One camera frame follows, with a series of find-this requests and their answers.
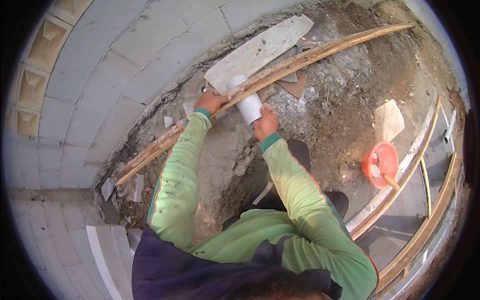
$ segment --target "pvc pipe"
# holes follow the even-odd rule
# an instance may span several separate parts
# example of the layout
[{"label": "pvc pipe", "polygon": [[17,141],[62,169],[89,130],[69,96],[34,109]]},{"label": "pvc pipe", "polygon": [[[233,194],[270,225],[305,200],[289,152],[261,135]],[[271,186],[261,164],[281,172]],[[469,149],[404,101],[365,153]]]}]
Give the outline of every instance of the pvc pipe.
[{"label": "pvc pipe", "polygon": [[[232,78],[227,84],[227,89],[234,89],[237,85],[247,81],[245,75],[238,75]],[[249,127],[253,127],[253,121],[262,117],[260,108],[263,106],[257,93],[246,96],[242,101],[237,103],[240,113]]]},{"label": "pvc pipe", "polygon": [[448,141],[450,140],[450,136],[452,134],[452,129],[453,129],[453,124],[455,123],[455,117],[456,117],[456,109],[452,111],[452,116],[450,117],[450,122],[448,124],[448,129],[445,130],[444,134],[444,143],[448,144]]}]

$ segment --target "dirty sleeve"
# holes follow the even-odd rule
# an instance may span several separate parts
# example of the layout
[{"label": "dirty sleeve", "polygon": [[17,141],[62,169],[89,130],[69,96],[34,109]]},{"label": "dirty sleeve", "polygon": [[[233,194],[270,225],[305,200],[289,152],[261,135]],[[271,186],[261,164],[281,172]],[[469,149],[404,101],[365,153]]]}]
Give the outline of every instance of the dirty sleeve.
[{"label": "dirty sleeve", "polygon": [[147,223],[164,241],[188,249],[198,206],[198,169],[202,144],[212,127],[209,116],[187,116],[185,130],[170,151],[158,179]]}]

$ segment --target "right hand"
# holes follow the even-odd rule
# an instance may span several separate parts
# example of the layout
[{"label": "right hand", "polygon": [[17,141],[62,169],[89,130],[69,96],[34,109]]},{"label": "right hand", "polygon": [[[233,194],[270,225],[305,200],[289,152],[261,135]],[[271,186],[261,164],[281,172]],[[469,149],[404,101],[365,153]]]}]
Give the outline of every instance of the right hand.
[{"label": "right hand", "polygon": [[253,121],[255,127],[255,137],[263,142],[267,136],[275,133],[278,130],[278,117],[276,116],[276,110],[268,103],[264,103],[264,106],[260,108],[262,117]]}]

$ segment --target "concrete block wall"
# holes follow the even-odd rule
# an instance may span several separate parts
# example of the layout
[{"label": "concrete block wall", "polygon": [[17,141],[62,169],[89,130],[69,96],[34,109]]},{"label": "concrete block wall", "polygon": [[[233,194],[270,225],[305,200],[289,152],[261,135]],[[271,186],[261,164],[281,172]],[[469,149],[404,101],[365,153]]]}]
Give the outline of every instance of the concrete block wall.
[{"label": "concrete block wall", "polygon": [[25,250],[57,299],[111,299],[85,229],[103,224],[90,190],[14,190],[9,200]]},{"label": "concrete block wall", "polygon": [[[43,99],[38,135],[60,147],[9,146],[15,152],[5,159],[12,160],[10,185],[90,188],[145,106],[176,76],[262,15],[300,2],[94,0],[72,24]],[[442,44],[467,99],[463,69],[440,22],[423,0],[405,3]],[[26,154],[31,156],[28,163],[23,161]]]}]

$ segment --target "red plastic bucket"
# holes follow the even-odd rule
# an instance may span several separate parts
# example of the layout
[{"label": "red plastic bucket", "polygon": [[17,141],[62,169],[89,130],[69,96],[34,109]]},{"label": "red plastic bucket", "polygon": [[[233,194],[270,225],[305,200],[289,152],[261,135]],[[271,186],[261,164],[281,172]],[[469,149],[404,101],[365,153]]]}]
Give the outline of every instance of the red plastic bucket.
[{"label": "red plastic bucket", "polygon": [[380,164],[378,168],[381,174],[387,174],[391,178],[395,178],[396,171],[398,170],[398,157],[396,155],[396,149],[387,141],[378,142],[370,152],[365,153],[360,161],[360,169],[363,175],[368,178],[370,183],[377,189],[383,190],[390,185],[382,177],[372,176],[372,155],[376,153]]}]

